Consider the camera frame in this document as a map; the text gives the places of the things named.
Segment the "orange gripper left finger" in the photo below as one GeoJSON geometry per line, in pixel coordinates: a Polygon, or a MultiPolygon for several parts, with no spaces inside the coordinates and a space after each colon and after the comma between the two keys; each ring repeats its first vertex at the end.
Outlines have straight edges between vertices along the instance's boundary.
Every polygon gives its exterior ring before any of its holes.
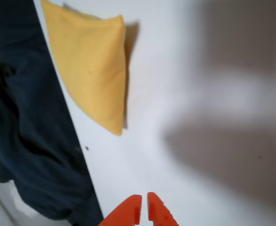
{"type": "Polygon", "coordinates": [[[117,206],[99,226],[135,226],[140,224],[142,196],[131,195],[117,206]]]}

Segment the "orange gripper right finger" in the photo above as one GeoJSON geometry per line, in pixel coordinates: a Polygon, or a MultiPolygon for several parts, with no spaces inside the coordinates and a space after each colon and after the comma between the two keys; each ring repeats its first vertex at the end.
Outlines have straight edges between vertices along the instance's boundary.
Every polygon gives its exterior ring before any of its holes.
{"type": "Polygon", "coordinates": [[[153,226],[179,226],[163,201],[154,193],[147,194],[148,218],[153,226]]]}

